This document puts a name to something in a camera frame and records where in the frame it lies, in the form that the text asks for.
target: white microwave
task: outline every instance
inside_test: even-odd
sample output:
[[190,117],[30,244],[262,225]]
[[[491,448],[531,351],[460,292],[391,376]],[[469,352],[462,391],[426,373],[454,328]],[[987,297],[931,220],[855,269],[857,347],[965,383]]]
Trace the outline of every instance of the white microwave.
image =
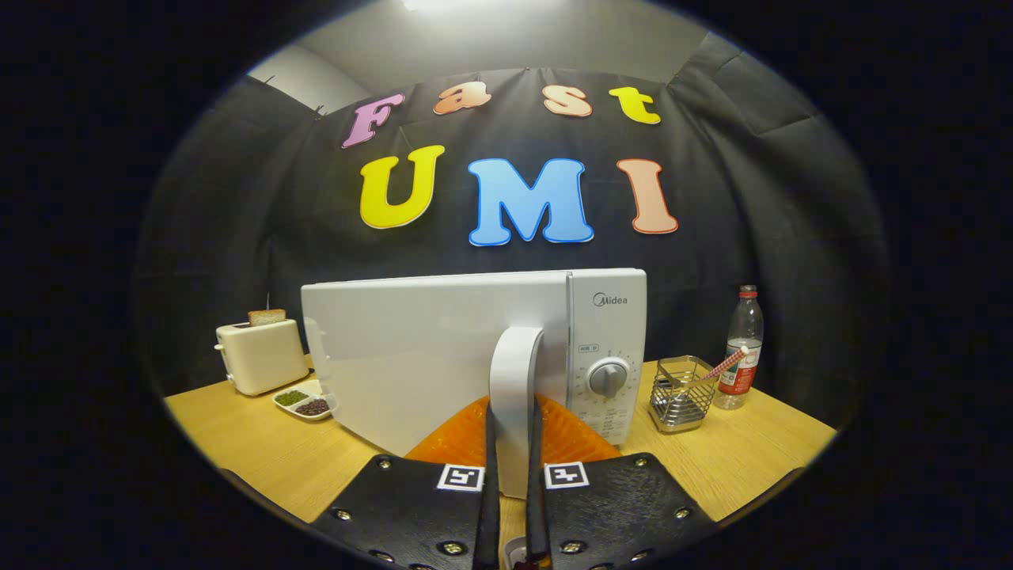
[[629,432],[643,364],[646,274],[581,268],[305,284],[303,317],[333,417],[404,456],[489,395],[496,343],[542,329],[534,391],[612,444]]

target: wire utensil holder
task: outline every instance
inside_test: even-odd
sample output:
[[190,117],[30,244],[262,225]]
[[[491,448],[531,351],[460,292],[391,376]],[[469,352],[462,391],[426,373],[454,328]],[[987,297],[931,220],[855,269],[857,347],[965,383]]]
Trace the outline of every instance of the wire utensil holder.
[[650,417],[657,431],[676,433],[700,426],[714,400],[716,377],[703,380],[713,367],[695,356],[657,361],[650,391]]

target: letter m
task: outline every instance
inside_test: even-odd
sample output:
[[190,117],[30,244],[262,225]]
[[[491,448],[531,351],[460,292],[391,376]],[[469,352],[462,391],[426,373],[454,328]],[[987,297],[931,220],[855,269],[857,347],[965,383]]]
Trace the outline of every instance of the letter m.
[[478,227],[468,235],[473,245],[502,245],[510,241],[511,232],[503,227],[500,209],[525,241],[535,237],[546,210],[549,224],[542,232],[546,240],[589,241],[595,236],[595,230],[583,218],[580,162],[566,158],[549,160],[532,187],[528,187],[510,161],[501,158],[476,160],[468,164],[468,171],[478,178]]

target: straw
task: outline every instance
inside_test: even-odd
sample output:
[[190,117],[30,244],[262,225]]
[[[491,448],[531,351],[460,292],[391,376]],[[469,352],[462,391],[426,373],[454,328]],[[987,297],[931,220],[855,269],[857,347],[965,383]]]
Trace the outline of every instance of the straw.
[[746,355],[749,354],[749,353],[750,353],[750,349],[748,347],[745,347],[745,346],[744,347],[739,347],[738,350],[736,350],[734,353],[732,353],[731,356],[729,356],[729,357],[725,358],[724,360],[722,360],[720,364],[718,364],[717,367],[714,367],[713,371],[711,371],[710,373],[707,373],[706,375],[704,375],[704,377],[702,379],[700,379],[700,380],[701,381],[708,381],[710,379],[713,379],[714,377],[717,377],[721,373],[723,373],[723,372],[727,371],[728,369],[731,369],[732,367],[734,367],[735,363],[738,362],[739,360],[746,358]]

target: red bottle label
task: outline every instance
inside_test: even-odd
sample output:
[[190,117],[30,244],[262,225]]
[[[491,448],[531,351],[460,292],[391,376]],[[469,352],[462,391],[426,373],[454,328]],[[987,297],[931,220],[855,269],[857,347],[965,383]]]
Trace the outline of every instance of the red bottle label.
[[[724,394],[746,394],[753,386],[753,378],[757,375],[757,364],[760,363],[760,349],[750,349],[750,354],[739,360],[734,367],[721,373],[721,382],[717,388]],[[728,345],[727,355],[731,356],[738,347]]]

